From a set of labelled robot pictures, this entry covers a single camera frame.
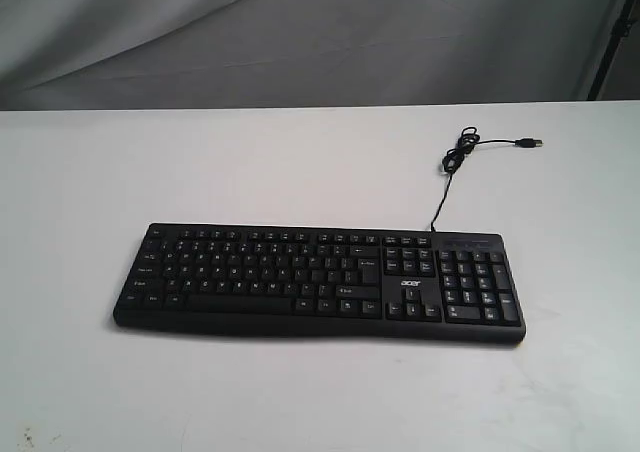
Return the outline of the grey backdrop cloth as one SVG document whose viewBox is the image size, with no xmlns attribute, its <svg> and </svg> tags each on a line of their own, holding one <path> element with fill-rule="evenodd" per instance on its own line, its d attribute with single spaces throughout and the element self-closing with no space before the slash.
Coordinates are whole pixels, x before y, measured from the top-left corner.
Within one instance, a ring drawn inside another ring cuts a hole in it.
<svg viewBox="0 0 640 452">
<path fill-rule="evenodd" d="M 622 2 L 1 0 L 1 106 L 582 100 Z"/>
</svg>

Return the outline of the black Acer keyboard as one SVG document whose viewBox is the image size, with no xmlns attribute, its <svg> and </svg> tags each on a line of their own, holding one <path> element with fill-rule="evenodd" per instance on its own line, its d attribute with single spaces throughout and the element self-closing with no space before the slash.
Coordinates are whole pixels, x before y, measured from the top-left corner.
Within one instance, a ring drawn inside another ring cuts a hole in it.
<svg viewBox="0 0 640 452">
<path fill-rule="evenodd" d="M 460 232 L 154 223 L 113 317 L 251 337 L 526 334 L 503 239 Z"/>
</svg>

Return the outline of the black tripod stand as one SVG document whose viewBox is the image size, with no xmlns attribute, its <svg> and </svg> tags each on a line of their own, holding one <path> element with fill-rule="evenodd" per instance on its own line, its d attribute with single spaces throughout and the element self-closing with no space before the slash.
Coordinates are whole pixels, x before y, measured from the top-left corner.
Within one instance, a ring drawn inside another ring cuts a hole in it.
<svg viewBox="0 0 640 452">
<path fill-rule="evenodd" d="M 612 67 L 621 41 L 629 36 L 633 25 L 637 22 L 631 17 L 637 0 L 624 0 L 624 3 L 610 28 L 609 39 L 602 54 L 597 72 L 589 88 L 587 101 L 596 101 L 602 92 L 608 73 Z"/>
</svg>

